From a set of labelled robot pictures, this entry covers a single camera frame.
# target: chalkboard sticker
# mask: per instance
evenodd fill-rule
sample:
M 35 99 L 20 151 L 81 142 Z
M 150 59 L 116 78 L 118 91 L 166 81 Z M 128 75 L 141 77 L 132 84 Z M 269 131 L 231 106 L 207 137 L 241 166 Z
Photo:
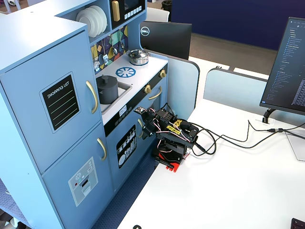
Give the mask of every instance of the chalkboard sticker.
M 80 110 L 71 74 L 42 92 L 42 97 L 54 130 L 64 125 Z

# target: yellow label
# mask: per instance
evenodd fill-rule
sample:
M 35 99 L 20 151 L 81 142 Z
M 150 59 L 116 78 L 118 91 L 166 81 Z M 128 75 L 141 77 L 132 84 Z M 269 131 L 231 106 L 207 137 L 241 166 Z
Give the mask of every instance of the yellow label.
M 175 134 L 180 135 L 180 131 L 176 130 L 172 126 L 168 125 L 166 128 L 169 129 L 170 131 L 174 132 Z
M 179 127 L 181 122 L 182 122 L 182 120 L 178 119 L 174 124 L 176 125 L 176 127 Z

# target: microwave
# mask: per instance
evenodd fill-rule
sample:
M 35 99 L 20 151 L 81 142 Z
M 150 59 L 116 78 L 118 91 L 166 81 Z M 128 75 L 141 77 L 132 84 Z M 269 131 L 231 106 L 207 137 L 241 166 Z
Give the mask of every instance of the microwave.
M 116 28 L 142 12 L 145 0 L 110 0 L 110 9 L 112 28 Z

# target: dell monitor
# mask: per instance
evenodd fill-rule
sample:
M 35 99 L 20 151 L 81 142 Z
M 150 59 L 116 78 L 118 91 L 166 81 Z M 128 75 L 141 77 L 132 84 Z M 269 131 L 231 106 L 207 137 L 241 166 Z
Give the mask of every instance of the dell monitor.
M 305 115 L 305 19 L 288 19 L 260 106 L 270 108 L 271 112 L 281 110 Z M 296 134 L 305 136 L 305 131 Z M 305 160 L 305 141 L 287 136 L 296 157 Z
M 144 21 L 140 25 L 144 49 L 189 59 L 192 24 Z

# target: blue wall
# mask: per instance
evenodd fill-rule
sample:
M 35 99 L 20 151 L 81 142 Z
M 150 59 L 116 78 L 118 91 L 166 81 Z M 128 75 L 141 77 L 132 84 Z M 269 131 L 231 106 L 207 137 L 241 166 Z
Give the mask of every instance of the blue wall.
M 173 0 L 172 22 L 193 32 L 277 50 L 288 17 L 305 18 L 305 0 Z

